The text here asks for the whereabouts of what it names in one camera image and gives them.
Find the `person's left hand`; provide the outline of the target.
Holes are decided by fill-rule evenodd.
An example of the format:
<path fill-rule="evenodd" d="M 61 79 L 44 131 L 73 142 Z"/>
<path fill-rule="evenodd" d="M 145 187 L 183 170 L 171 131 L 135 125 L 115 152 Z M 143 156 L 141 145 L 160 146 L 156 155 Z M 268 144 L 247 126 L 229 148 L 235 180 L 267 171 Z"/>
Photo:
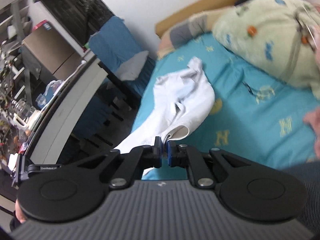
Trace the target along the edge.
<path fill-rule="evenodd" d="M 20 208 L 18 200 L 16 200 L 15 202 L 15 216 L 21 224 L 25 223 L 25 221 L 27 220 L 22 209 Z"/>

